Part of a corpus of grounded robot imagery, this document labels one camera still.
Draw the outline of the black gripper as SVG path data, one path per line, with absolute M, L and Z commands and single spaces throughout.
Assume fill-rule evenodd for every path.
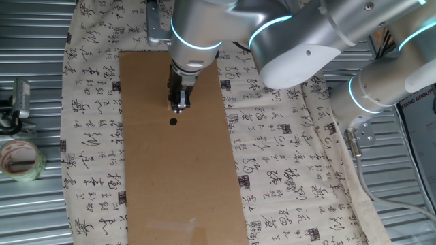
M 170 76 L 167 87 L 169 88 L 168 101 L 172 111 L 180 114 L 190 107 L 189 93 L 196 85 L 198 71 L 187 71 L 177 64 L 170 65 Z

